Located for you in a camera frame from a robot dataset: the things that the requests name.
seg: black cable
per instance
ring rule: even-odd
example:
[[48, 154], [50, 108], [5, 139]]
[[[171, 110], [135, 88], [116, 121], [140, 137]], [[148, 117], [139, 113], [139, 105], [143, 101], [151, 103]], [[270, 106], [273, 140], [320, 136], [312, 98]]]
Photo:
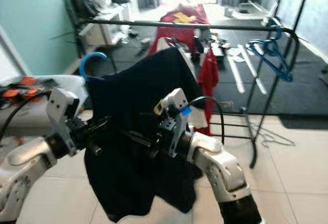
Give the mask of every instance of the black cable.
[[28, 98], [28, 99], [26, 99], [26, 100], [24, 100], [23, 102], [21, 102], [18, 106], [17, 106], [17, 108], [13, 111], [13, 112], [11, 112], [11, 114], [8, 116], [8, 118], [6, 119], [6, 121], [4, 122], [4, 124], [2, 125], [2, 127], [1, 127], [1, 129], [0, 129], [0, 142], [1, 142], [1, 140], [2, 140], [2, 138], [4, 137], [4, 135], [5, 135], [5, 131], [6, 131], [6, 129], [7, 129], [7, 127], [8, 127], [8, 125], [9, 125], [9, 123], [10, 123], [10, 121], [13, 119], [13, 117], [14, 117], [14, 115], [25, 105], [25, 104], [27, 104], [28, 102], [30, 102], [30, 101], [32, 101], [32, 100], [34, 100], [35, 98], [37, 98], [37, 97], [41, 97], [41, 96], [49, 96], [50, 95], [50, 92], [42, 92], [42, 93], [39, 93], [39, 94], [37, 94], [37, 95], [35, 95], [35, 96], [33, 96], [33, 97], [30, 97], [30, 98]]
[[199, 103], [199, 102], [201, 102], [201, 101], [203, 101], [203, 100], [212, 100], [212, 101], [215, 103], [217, 109], [218, 109], [219, 112], [220, 112], [220, 118], [221, 118], [221, 130], [222, 130], [222, 141], [221, 141], [221, 142], [222, 142], [222, 144], [224, 145], [224, 119], [223, 119], [223, 111], [222, 111], [222, 107], [221, 107], [221, 105], [219, 104], [219, 102], [218, 102], [215, 98], [213, 98], [213, 97], [209, 97], [209, 96], [201, 96], [201, 97], [195, 98], [194, 100], [190, 101], [190, 102], [188, 103], [188, 105], [189, 105], [189, 106], [190, 106], [190, 105], [194, 105], [194, 104]]

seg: tiled floor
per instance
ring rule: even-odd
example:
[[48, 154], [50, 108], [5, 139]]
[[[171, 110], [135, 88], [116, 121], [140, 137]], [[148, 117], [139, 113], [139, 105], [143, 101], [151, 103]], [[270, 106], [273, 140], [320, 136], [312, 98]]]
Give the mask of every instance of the tiled floor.
[[[225, 120], [243, 122], [238, 117]], [[258, 121], [259, 116], [252, 116], [251, 120]], [[260, 138], [257, 165], [251, 170], [249, 142], [231, 138], [225, 142], [225, 148], [238, 157], [261, 214], [273, 224], [328, 223], [328, 131], [289, 130], [275, 116], [268, 117], [264, 127], [293, 140], [296, 146], [270, 144], [265, 148]], [[240, 134], [241, 130], [227, 127], [228, 133]], [[196, 185], [198, 200], [190, 213], [182, 214], [155, 198], [147, 216], [128, 216], [120, 223], [223, 223], [208, 181], [203, 178]], [[63, 158], [36, 182], [17, 223], [112, 223], [88, 184], [83, 153]]]

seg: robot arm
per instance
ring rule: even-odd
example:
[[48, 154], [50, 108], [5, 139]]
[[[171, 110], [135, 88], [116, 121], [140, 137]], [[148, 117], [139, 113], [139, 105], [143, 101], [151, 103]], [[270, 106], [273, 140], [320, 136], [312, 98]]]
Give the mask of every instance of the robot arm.
[[[37, 138], [4, 158], [0, 165], [0, 223], [17, 220], [29, 189], [58, 159], [67, 154], [74, 156], [85, 147], [91, 148], [95, 154], [100, 152], [92, 137], [110, 127], [110, 119], [82, 121], [75, 117], [77, 104], [78, 99], [73, 93], [55, 88], [47, 105], [54, 135]], [[147, 149], [164, 149], [170, 156], [179, 154], [198, 166], [211, 183], [224, 223], [265, 223], [237, 159], [215, 138], [186, 131], [186, 104], [185, 94], [178, 88], [154, 108], [154, 113], [162, 117], [158, 126], [159, 139], [153, 142], [155, 146], [137, 133], [124, 133]]]

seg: red garment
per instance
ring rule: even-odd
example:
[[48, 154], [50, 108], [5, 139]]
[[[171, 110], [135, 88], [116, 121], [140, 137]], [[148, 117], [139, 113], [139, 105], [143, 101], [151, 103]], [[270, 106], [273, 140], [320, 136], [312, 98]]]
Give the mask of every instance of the red garment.
[[[198, 5], [197, 7], [184, 7], [180, 11], [171, 11], [163, 16], [160, 21], [163, 23], [174, 22], [177, 18], [176, 13], [181, 12], [186, 16], [190, 17], [192, 15], [196, 16], [196, 19], [191, 21], [193, 24], [209, 24], [206, 13], [204, 11], [203, 5]], [[191, 53], [195, 52], [194, 45], [194, 29], [193, 28], [168, 28], [160, 27], [157, 28], [157, 34], [155, 41], [151, 48], [149, 49], [148, 55], [156, 52], [157, 41], [162, 37], [172, 37], [175, 36], [178, 42], [184, 43], [188, 46]]]
[[[201, 67], [198, 83], [205, 96], [213, 97], [213, 89], [219, 82], [219, 71], [217, 67], [216, 57], [212, 48], [205, 56]], [[197, 132], [212, 136], [210, 131], [210, 120], [213, 113], [214, 102], [212, 100], [205, 101], [205, 116], [208, 126], [206, 128], [196, 129]]]

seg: yellow item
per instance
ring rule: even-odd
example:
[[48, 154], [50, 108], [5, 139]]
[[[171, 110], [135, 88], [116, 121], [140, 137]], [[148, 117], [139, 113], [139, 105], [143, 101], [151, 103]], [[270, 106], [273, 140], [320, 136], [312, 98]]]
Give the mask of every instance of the yellow item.
[[189, 17], [183, 14], [182, 12], [178, 12], [174, 14], [174, 16], [176, 17], [176, 20], [174, 20], [174, 22], [176, 23], [190, 23], [191, 21], [196, 19], [196, 16], [192, 15]]

